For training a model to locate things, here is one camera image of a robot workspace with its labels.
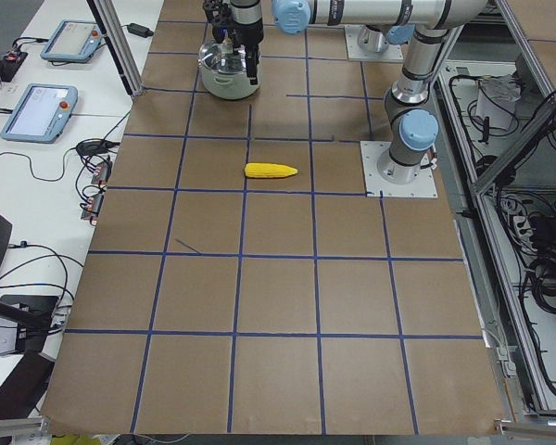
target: floor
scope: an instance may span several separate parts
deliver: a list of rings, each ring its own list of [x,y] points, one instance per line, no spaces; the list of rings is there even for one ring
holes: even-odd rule
[[[346,61],[342,29],[267,26],[262,87],[226,102],[197,76],[209,33],[200,2],[166,2],[43,408],[53,431],[492,433],[440,178],[439,199],[365,196],[358,141],[391,137],[400,66]],[[245,180],[248,161],[299,174]]]
[[[0,53],[10,49],[12,41],[21,36],[43,2],[44,0],[0,0]]]

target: yellow corn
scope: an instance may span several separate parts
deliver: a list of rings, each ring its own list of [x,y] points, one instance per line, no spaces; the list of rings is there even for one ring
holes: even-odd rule
[[[247,178],[287,178],[297,173],[297,169],[282,164],[250,162],[245,166]]]

